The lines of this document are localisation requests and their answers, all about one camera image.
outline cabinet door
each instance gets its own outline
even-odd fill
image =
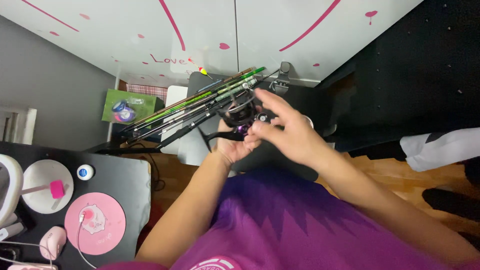
[[[266,66],[273,72],[288,61],[291,78],[314,86],[420,2],[237,1],[239,68]]]
[[[128,83],[187,85],[188,58],[238,70],[234,0],[0,0],[0,15]]]

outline wooden floor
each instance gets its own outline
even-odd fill
[[[166,184],[162,191],[152,194],[152,200],[159,203],[166,211],[185,189],[197,166],[181,164],[175,155],[153,154],[152,156],[158,165],[160,179]],[[145,154],[129,157],[142,158],[151,162],[150,157]],[[373,179],[385,184],[395,194],[437,218],[451,229],[480,236],[479,223],[433,210],[421,196],[427,188],[445,186],[452,191],[480,199],[480,191],[466,180],[463,165],[453,164],[426,172],[415,172],[406,162],[395,159],[369,160],[366,156],[352,159],[348,154],[345,154],[345,157]],[[155,178],[155,166],[152,164],[152,179]],[[323,179],[319,178],[315,182],[322,184],[333,194]]]

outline desk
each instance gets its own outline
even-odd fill
[[[76,198],[85,193],[101,192],[112,196],[122,206],[126,217],[125,234],[120,243],[109,252],[99,256],[85,254],[85,257],[97,267],[116,261],[133,260],[138,235],[150,215],[150,165],[147,161],[4,142],[0,142],[0,153],[16,159],[23,171],[38,160],[56,160],[70,171],[74,184],[72,199],[56,213],[40,214],[25,206],[35,223],[34,228],[6,241],[38,244],[51,227],[63,227],[67,209]],[[92,165],[96,171],[88,181],[76,177],[78,167],[83,164]],[[48,263],[38,247],[23,245],[21,249],[24,261]],[[60,270],[91,269],[68,241],[53,263]]]
[[[214,80],[227,78],[228,76],[209,74]],[[194,72],[190,75],[187,96],[190,97],[196,93],[198,89],[212,83],[212,80],[200,72]],[[259,88],[268,89],[269,82],[262,82],[258,85]],[[289,90],[283,98],[300,113],[309,116],[315,126],[315,130],[319,133],[328,126],[331,115],[331,98],[322,91],[315,88],[303,86],[290,86]],[[220,117],[217,115],[207,121],[201,126],[201,130],[206,134],[217,131],[218,121]],[[187,121],[182,125],[185,126],[191,121]],[[182,163],[190,165],[200,165],[208,153],[202,138],[197,130],[193,130],[180,139],[180,147],[178,151],[178,158]],[[297,164],[285,157],[274,145],[264,141],[258,148],[256,148],[250,155],[244,159],[236,162],[232,170],[244,172],[255,167],[260,166],[277,166],[287,168],[299,176],[315,181],[318,174],[303,165]]]

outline white lamp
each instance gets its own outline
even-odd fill
[[[9,174],[8,178],[0,179],[0,224],[3,224],[17,207],[24,185],[24,172],[15,159],[2,154],[0,166]]]

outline white cloth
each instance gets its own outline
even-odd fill
[[[480,128],[460,129],[428,142],[430,134],[407,136],[400,145],[407,163],[418,172],[480,156]]]

